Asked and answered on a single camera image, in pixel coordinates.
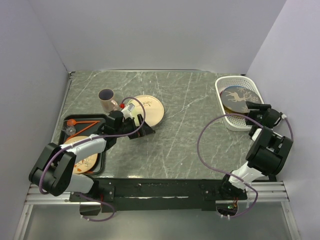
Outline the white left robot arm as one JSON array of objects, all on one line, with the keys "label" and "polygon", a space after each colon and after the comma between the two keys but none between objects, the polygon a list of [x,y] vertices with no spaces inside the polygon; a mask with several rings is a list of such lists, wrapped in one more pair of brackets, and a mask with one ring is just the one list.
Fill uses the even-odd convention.
[{"label": "white left robot arm", "polygon": [[95,132],[74,143],[57,145],[47,144],[29,173],[28,180],[37,185],[42,194],[55,197],[67,190],[72,181],[74,165],[94,154],[112,148],[118,138],[141,138],[154,134],[141,114],[137,115],[139,126],[134,118],[124,117],[121,111],[112,111]]}]

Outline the woven bamboo plate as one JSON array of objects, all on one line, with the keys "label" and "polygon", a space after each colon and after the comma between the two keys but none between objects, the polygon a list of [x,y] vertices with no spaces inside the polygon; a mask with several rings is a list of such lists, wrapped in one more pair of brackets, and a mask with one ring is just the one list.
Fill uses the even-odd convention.
[{"label": "woven bamboo plate", "polygon": [[237,113],[237,112],[234,112],[234,111],[228,109],[228,108],[225,107],[225,106],[223,107],[223,109],[224,109],[224,111],[225,111],[226,114],[236,114],[236,113]]}]

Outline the clear glass plate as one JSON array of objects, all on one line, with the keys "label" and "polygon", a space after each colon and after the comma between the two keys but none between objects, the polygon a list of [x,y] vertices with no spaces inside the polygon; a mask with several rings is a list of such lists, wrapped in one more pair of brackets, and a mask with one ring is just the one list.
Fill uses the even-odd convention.
[{"label": "clear glass plate", "polygon": [[261,104],[260,97],[250,89],[242,86],[230,86],[220,93],[222,105],[238,114],[247,114],[246,101]]}]

